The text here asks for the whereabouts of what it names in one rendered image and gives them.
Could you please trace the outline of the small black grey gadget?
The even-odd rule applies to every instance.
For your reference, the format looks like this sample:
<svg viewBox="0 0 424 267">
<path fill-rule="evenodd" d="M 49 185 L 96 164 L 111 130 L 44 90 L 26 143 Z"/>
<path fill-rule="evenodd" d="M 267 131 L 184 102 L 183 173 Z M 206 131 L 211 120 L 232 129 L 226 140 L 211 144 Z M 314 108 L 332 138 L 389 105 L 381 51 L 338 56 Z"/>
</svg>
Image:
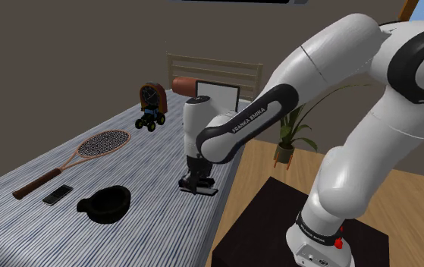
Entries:
<svg viewBox="0 0 424 267">
<path fill-rule="evenodd" d="M 180 179 L 178 181 L 179 188 L 181 191 L 192 193 L 192 194 L 200 194 L 200 195 L 206 195 L 206 196 L 214 196 L 218 189 L 215 189 L 213 186 L 215 184 L 215 180 L 208 177 L 200 177 L 196 184 L 196 191 L 193 192 L 189 188 L 189 184 L 187 180 Z"/>
</svg>

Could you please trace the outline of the black yellow toy truck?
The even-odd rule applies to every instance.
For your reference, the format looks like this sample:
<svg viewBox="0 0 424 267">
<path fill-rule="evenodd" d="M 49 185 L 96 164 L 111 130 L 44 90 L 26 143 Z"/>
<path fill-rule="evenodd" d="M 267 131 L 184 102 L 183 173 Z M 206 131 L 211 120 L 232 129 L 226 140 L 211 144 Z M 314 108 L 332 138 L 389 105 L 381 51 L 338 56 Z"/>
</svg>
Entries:
<svg viewBox="0 0 424 267">
<path fill-rule="evenodd" d="M 136 129 L 147 127 L 149 132 L 153 132 L 157 124 L 163 125 L 165 123 L 165 115 L 159 111 L 158 106 L 148 105 L 143 111 L 143 116 L 135 121 Z"/>
</svg>

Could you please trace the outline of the bed with striped cover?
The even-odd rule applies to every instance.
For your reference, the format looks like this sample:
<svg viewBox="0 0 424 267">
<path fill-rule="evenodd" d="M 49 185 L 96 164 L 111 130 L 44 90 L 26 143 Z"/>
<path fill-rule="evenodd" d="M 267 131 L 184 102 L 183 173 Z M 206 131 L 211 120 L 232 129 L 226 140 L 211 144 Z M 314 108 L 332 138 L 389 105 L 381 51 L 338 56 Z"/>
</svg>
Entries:
<svg viewBox="0 0 424 267">
<path fill-rule="evenodd" d="M 205 267 L 239 165 L 216 165 L 218 192 L 183 192 L 187 170 L 182 126 L 186 97 L 168 92 L 164 125 L 136 129 L 139 106 L 102 122 L 0 177 L 0 267 Z M 12 193 L 67 160 L 87 135 L 130 132 L 117 152 L 69 168 L 28 196 Z M 61 185 L 73 190 L 53 206 L 42 199 Z M 106 187 L 131 194 L 119 221 L 101 225 L 77 212 L 77 204 Z"/>
</svg>

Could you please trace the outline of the black framed white screen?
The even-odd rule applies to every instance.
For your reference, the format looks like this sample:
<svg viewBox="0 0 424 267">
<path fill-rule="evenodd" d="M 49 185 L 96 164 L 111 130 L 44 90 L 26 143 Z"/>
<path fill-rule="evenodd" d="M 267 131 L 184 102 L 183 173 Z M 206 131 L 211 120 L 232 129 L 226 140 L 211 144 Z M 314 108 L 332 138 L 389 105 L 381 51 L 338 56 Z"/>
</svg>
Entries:
<svg viewBox="0 0 424 267">
<path fill-rule="evenodd" d="M 198 80 L 196 82 L 196 94 L 198 96 L 209 96 L 221 107 L 237 111 L 240 87 L 225 83 Z"/>
</svg>

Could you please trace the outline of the brown arched mantel clock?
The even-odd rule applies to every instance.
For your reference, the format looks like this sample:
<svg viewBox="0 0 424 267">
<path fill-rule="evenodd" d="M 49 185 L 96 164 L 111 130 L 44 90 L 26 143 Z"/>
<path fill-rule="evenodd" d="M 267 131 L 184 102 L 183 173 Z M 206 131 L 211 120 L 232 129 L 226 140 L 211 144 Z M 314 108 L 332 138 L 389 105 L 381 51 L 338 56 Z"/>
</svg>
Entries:
<svg viewBox="0 0 424 267">
<path fill-rule="evenodd" d="M 159 83 L 148 82 L 140 87 L 141 111 L 146 113 L 148 106 L 156 107 L 160 113 L 168 112 L 167 96 Z"/>
</svg>

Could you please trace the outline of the brown bolster pillow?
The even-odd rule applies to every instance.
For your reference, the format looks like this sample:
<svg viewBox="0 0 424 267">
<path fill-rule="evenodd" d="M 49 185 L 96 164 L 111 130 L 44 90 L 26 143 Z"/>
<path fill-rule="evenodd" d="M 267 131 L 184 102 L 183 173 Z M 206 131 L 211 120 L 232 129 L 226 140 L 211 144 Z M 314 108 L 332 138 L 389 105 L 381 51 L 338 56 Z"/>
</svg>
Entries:
<svg viewBox="0 0 424 267">
<path fill-rule="evenodd" d="M 196 97 L 196 79 L 190 77 L 176 77 L 173 79 L 171 89 L 182 96 Z"/>
</svg>

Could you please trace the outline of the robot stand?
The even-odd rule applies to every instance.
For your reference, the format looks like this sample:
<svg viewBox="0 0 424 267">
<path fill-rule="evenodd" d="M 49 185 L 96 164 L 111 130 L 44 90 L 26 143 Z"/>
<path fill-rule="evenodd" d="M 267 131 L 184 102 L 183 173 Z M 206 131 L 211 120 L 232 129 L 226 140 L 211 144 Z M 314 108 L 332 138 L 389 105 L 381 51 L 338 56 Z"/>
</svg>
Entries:
<svg viewBox="0 0 424 267">
<path fill-rule="evenodd" d="M 285 234 L 307 195 L 270 177 L 212 253 L 211 267 L 300 267 Z M 356 267 L 390 267 L 389 237 L 356 219 L 343 223 Z"/>
</svg>

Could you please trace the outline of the potted green plant on stand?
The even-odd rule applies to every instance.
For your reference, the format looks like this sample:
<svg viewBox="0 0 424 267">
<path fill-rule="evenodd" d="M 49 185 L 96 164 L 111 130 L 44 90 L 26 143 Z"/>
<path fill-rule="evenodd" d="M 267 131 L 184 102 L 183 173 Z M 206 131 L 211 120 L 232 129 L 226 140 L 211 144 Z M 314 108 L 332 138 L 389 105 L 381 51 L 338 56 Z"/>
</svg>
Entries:
<svg viewBox="0 0 424 267">
<path fill-rule="evenodd" d="M 273 157 L 273 167 L 275 168 L 278 163 L 286 164 L 286 169 L 288 170 L 294 156 L 294 142 L 296 140 L 302 140 L 307 143 L 310 147 L 312 147 L 316 152 L 318 151 L 317 144 L 306 138 L 306 137 L 295 137 L 295 135 L 301 131 L 302 129 L 310 129 L 311 127 L 307 124 L 302 124 L 303 119 L 324 99 L 329 97 L 331 94 L 336 93 L 338 90 L 342 90 L 348 87 L 355 87 L 354 85 L 346 85 L 337 88 L 336 90 L 331 91 L 324 97 L 322 97 L 318 102 L 316 102 L 311 108 L 309 108 L 303 115 L 302 111 L 305 108 L 305 104 L 297 107 L 294 111 L 290 112 L 288 115 L 285 115 L 280 120 L 280 132 L 279 139 L 280 142 L 276 146 L 275 155 Z"/>
</svg>

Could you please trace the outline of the wooden tennis racket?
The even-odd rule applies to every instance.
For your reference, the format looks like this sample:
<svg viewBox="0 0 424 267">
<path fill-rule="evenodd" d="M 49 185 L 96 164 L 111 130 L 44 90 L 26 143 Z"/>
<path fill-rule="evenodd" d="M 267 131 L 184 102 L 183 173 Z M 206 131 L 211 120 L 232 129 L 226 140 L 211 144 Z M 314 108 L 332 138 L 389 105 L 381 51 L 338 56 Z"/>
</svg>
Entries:
<svg viewBox="0 0 424 267">
<path fill-rule="evenodd" d="M 36 180 L 31 181 L 24 187 L 15 190 L 12 196 L 15 199 L 23 199 L 43 184 L 60 175 L 66 169 L 72 168 L 80 163 L 111 154 L 130 141 L 131 135 L 125 130 L 106 130 L 85 139 L 65 161 L 63 165 L 52 169 Z"/>
</svg>

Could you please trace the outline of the black mobile phone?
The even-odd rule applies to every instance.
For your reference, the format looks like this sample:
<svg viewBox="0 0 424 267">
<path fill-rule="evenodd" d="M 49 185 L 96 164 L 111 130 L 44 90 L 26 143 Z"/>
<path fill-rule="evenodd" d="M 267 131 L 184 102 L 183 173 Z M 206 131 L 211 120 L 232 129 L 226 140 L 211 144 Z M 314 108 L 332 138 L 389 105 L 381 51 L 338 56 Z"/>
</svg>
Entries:
<svg viewBox="0 0 424 267">
<path fill-rule="evenodd" d="M 68 185 L 61 185 L 59 188 L 51 192 L 48 196 L 43 198 L 42 202 L 48 206 L 53 206 L 66 195 L 68 195 L 72 190 L 73 188 Z"/>
</svg>

